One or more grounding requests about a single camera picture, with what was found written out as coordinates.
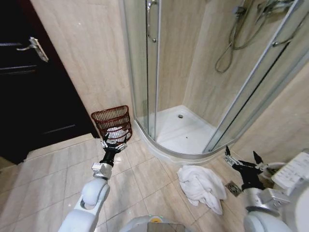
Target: white towel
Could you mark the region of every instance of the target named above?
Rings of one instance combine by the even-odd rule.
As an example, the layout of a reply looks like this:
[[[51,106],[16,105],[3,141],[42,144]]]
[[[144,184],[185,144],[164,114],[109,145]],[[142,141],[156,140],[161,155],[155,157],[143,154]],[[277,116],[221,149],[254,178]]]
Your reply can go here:
[[[185,165],[177,172],[179,183],[192,205],[198,202],[206,204],[215,213],[221,215],[221,200],[226,199],[221,179],[210,169],[194,165]]]
[[[121,129],[121,127],[112,127],[112,128],[109,128],[107,130],[107,133],[109,133],[108,138],[113,139],[112,142],[115,142],[115,143],[116,142],[123,142],[124,138],[119,138],[119,139],[116,139],[116,138],[126,134],[127,130],[121,131],[120,129]]]

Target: tile floor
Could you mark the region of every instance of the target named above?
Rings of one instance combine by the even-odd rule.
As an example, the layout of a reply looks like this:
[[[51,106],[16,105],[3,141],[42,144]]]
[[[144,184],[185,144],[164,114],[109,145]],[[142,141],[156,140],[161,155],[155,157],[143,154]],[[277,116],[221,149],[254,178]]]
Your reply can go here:
[[[0,232],[56,232],[92,179],[92,163],[102,157],[99,140],[91,139],[2,170]],[[240,176],[221,157],[205,167],[224,184],[233,180],[240,186]],[[178,168],[155,158],[133,136],[115,158],[111,192],[96,231],[116,232],[131,219],[149,214],[191,225],[197,232],[243,231],[242,195],[236,198],[227,191],[222,216],[203,204],[192,206],[180,188]]]

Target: shower hose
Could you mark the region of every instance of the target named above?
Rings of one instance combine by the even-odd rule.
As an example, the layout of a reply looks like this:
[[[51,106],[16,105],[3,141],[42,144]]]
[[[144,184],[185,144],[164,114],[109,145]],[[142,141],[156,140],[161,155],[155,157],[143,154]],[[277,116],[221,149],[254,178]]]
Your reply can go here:
[[[247,17],[247,13],[248,11],[245,13],[244,15],[244,20],[246,20],[246,17]],[[250,42],[257,36],[257,34],[261,31],[263,25],[265,24],[266,22],[266,18],[267,18],[267,14],[263,17],[263,21],[261,22],[260,26],[258,27],[258,29],[255,31],[255,33],[252,35],[252,37],[250,37],[247,41],[245,41],[245,43],[241,46],[236,46],[236,38],[239,34],[239,32],[241,31],[241,27],[240,29],[237,31],[237,27],[240,23],[240,20],[241,20],[242,17],[240,16],[237,16],[236,18],[236,21],[231,29],[231,32],[229,34],[229,37],[228,37],[228,46],[227,48],[224,50],[224,52],[219,56],[218,60],[216,61],[216,64],[215,64],[215,70],[218,72],[218,73],[224,73],[226,72],[230,67],[231,67],[231,64],[232,64],[232,60],[233,60],[233,52],[236,51],[236,50],[241,50],[245,47],[247,47]],[[224,68],[224,69],[220,69],[218,66],[219,66],[219,63],[220,61],[223,59],[223,57],[225,56],[225,54],[228,52],[228,50],[231,49],[230,51],[230,55],[229,55],[229,60],[228,60],[228,64],[227,66]]]

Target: toilet control panel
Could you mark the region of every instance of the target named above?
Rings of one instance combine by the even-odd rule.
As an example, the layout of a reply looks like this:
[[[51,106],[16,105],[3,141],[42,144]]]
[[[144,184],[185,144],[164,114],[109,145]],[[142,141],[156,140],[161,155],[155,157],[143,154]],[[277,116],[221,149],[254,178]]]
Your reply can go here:
[[[309,179],[309,150],[299,153],[271,179],[288,192],[292,191],[300,181]]]

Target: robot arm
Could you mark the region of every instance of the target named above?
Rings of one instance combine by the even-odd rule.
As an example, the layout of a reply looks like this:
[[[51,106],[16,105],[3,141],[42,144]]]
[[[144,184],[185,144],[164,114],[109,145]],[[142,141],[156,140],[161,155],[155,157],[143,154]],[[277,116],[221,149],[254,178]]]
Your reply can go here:
[[[248,210],[244,218],[245,232],[292,232],[281,220],[278,209],[289,203],[288,197],[281,191],[265,188],[258,175],[263,172],[267,165],[257,153],[253,152],[257,164],[237,160],[231,156],[228,147],[225,149],[225,160],[238,171],[242,177],[242,191],[246,194],[245,207]]]
[[[126,139],[120,145],[107,143],[108,135],[101,142],[105,156],[99,163],[92,165],[94,172],[91,180],[85,184],[82,194],[74,209],[69,212],[58,232],[93,232],[98,223],[98,216],[106,200],[112,175],[113,160],[117,153],[127,147]]]

